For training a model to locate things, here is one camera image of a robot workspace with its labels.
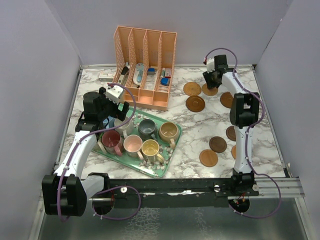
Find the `woven rattan coaster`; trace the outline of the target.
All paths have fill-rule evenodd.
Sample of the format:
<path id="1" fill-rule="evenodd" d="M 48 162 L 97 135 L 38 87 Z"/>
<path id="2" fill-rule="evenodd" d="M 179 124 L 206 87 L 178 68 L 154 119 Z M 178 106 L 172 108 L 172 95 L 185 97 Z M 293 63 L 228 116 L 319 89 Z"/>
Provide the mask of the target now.
<path id="1" fill-rule="evenodd" d="M 183 92 L 188 96 L 198 96 L 202 92 L 202 88 L 196 82 L 187 82 L 183 86 Z"/>
<path id="2" fill-rule="evenodd" d="M 206 83 L 201 87 L 201 90 L 207 96 L 214 96 L 218 93 L 218 88 L 213 87 L 209 89 Z"/>

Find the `brown wooden ringed coaster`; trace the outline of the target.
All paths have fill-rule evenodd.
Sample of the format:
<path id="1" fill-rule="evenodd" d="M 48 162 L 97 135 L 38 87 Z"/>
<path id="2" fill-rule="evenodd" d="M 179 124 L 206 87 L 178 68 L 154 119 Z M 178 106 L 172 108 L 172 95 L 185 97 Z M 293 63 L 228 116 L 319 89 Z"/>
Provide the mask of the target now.
<path id="1" fill-rule="evenodd" d="M 221 104 L 230 109 L 233 103 L 233 95 L 230 92 L 224 92 L 220 97 Z"/>

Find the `dark walnut coaster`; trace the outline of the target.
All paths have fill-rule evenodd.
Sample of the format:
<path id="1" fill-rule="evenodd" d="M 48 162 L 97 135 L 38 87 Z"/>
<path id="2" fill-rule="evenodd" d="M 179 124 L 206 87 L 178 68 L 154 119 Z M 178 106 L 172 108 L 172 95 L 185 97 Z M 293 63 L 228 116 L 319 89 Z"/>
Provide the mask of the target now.
<path id="1" fill-rule="evenodd" d="M 226 136 L 228 137 L 228 139 L 230 139 L 231 141 L 236 141 L 236 132 L 234 129 L 234 126 L 229 126 L 226 129 Z"/>
<path id="2" fill-rule="evenodd" d="M 227 142 L 220 136 L 214 136 L 209 140 L 209 147 L 216 153 L 223 153 L 227 149 Z"/>

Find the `light orange wooden coaster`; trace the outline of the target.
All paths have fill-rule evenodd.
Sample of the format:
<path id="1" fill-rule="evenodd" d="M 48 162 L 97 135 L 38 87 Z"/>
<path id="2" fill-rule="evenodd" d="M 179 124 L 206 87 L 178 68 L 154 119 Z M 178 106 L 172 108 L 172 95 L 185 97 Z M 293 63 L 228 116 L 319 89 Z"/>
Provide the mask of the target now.
<path id="1" fill-rule="evenodd" d="M 205 149 L 199 154 L 199 160 L 205 167 L 214 167 L 218 163 L 218 156 L 213 150 Z"/>

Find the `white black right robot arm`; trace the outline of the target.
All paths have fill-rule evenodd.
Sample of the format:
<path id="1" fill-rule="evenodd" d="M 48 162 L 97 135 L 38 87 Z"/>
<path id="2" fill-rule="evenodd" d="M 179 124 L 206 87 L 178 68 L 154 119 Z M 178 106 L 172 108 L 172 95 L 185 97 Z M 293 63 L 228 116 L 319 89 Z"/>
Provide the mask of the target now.
<path id="1" fill-rule="evenodd" d="M 258 121 L 260 96 L 252 93 L 238 79 L 236 70 L 228 66 L 226 55 L 204 58 L 203 77 L 208 89 L 223 85 L 232 95 L 229 119 L 236 137 L 236 157 L 229 190 L 236 196 L 247 192 L 255 184 L 252 168 L 252 126 Z"/>

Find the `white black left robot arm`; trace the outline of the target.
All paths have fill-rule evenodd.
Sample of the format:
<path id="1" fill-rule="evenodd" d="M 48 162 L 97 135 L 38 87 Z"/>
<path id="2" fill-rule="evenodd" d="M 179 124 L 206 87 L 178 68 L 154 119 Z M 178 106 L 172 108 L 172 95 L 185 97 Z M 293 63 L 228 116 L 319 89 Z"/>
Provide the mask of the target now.
<path id="1" fill-rule="evenodd" d="M 129 103 L 124 102 L 119 109 L 120 100 L 127 89 L 110 83 L 107 88 L 90 91 L 83 95 L 83 112 L 75 126 L 72 145 L 58 169 L 42 179 L 44 209 L 47 215 L 57 215 L 61 221 L 70 216 L 80 217 L 84 214 L 87 201 L 97 194 L 103 198 L 111 190 L 107 175 L 94 173 L 81 180 L 85 163 L 101 133 L 107 131 L 104 120 L 108 117 L 125 120 Z"/>

